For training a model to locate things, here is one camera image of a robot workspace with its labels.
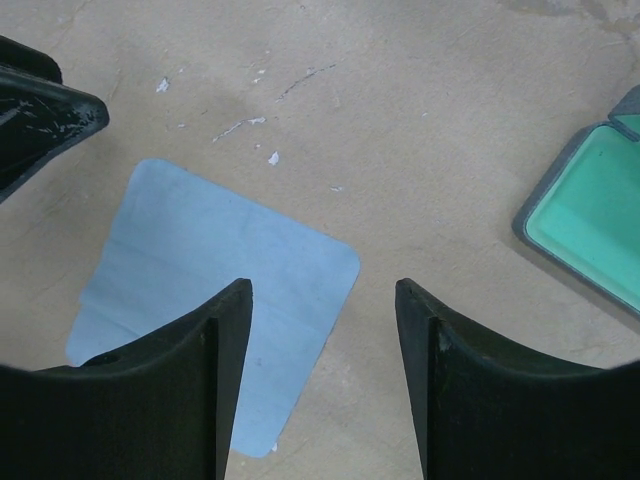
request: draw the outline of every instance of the light blue towel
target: light blue towel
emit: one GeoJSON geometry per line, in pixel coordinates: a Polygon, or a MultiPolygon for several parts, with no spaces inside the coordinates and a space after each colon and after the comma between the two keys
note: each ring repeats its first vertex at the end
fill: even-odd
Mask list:
{"type": "Polygon", "coordinates": [[[74,365],[254,288],[231,446],[276,444],[360,269],[355,251],[164,160],[135,169],[67,343],[74,365]]]}

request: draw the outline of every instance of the concrete floor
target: concrete floor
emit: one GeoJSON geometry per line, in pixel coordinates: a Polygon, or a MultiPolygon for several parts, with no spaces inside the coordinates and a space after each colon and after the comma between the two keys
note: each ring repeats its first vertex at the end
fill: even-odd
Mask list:
{"type": "Polygon", "coordinates": [[[510,231],[569,137],[640,83],[639,13],[638,0],[5,0],[2,34],[52,55],[112,120],[0,208],[0,360],[65,363],[128,177],[164,157],[362,260],[278,451],[232,453],[228,478],[419,478],[397,279],[561,358],[639,355],[640,322],[510,231]]]}

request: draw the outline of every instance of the green container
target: green container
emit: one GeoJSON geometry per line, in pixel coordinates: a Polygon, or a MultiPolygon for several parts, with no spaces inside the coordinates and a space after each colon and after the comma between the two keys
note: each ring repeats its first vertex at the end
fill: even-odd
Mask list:
{"type": "Polygon", "coordinates": [[[526,244],[640,316],[640,86],[576,134],[513,222],[526,244]]]}

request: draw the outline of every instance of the black object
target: black object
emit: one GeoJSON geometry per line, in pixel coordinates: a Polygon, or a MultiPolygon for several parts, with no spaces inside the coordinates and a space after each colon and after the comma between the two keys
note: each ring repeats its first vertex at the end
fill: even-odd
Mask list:
{"type": "Polygon", "coordinates": [[[0,367],[3,479],[224,478],[252,289],[82,367],[0,367]]]}
{"type": "Polygon", "coordinates": [[[0,202],[108,123],[105,104],[63,86],[52,58],[0,36],[0,202]]]}
{"type": "Polygon", "coordinates": [[[408,279],[396,315],[425,479],[640,478],[640,361],[536,352],[408,279]]]}

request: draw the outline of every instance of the green tray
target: green tray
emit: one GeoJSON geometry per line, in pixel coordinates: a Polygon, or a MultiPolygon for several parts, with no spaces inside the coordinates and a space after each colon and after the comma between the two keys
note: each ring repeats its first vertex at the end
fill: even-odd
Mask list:
{"type": "Polygon", "coordinates": [[[640,86],[561,152],[513,222],[516,235],[640,315],[640,86]]]}

